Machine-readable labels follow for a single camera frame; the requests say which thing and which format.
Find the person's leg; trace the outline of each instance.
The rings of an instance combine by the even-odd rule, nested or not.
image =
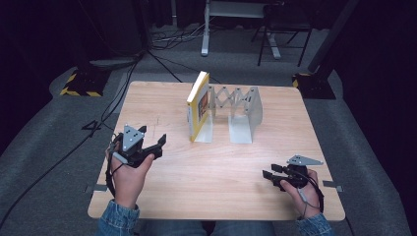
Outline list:
[[[211,236],[274,236],[271,221],[222,220],[215,223]]]
[[[140,219],[140,236],[207,236],[197,220]]]

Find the wooden table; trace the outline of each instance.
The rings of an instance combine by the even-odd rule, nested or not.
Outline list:
[[[324,180],[332,181],[331,175],[298,89],[259,87],[264,120],[252,144],[238,145],[229,141],[228,109],[217,109],[212,143],[189,141],[186,98],[191,86],[132,82],[127,92],[116,132],[122,132],[125,124],[138,129],[147,125],[144,148],[167,135],[163,157],[153,162],[138,199],[140,218],[295,219],[299,215],[289,195],[264,179],[262,170],[270,171],[272,163],[286,165],[287,159],[300,154],[325,163],[310,166],[319,173],[325,216],[344,219],[336,189],[323,186]],[[222,86],[244,92],[249,88],[216,87]],[[98,185],[105,185],[106,165],[104,161]],[[89,215],[100,217],[111,199],[109,191],[95,191]]]

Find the person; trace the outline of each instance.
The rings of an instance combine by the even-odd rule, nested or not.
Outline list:
[[[133,168],[128,165],[121,166],[117,158],[112,158],[111,169],[112,171],[117,169],[113,172],[116,197],[108,203],[99,219],[95,235],[134,235],[140,214],[136,201],[144,187],[153,159],[153,154],[150,154],[138,168]],[[308,174],[317,182],[317,172],[309,169]],[[310,183],[303,188],[304,195],[308,199],[307,204],[303,202],[297,189],[290,183],[282,180],[280,184],[291,196],[296,209],[302,215],[302,218],[296,220],[301,235],[333,235],[333,230],[318,208],[319,197]],[[139,222],[139,230],[141,236],[207,235],[201,222],[197,220],[142,219]],[[275,232],[270,221],[224,220],[215,224],[211,236],[217,235],[272,236]]]

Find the denim jacket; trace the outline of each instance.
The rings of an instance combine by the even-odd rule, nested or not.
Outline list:
[[[113,200],[110,201],[98,222],[95,235],[134,235],[139,212],[138,206],[135,209],[129,209],[117,205]],[[328,221],[321,213],[307,219],[297,220],[296,224],[303,236],[334,235]]]

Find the book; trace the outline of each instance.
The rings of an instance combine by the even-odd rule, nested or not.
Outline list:
[[[193,142],[209,115],[209,73],[199,73],[187,98],[187,105],[190,141]]]

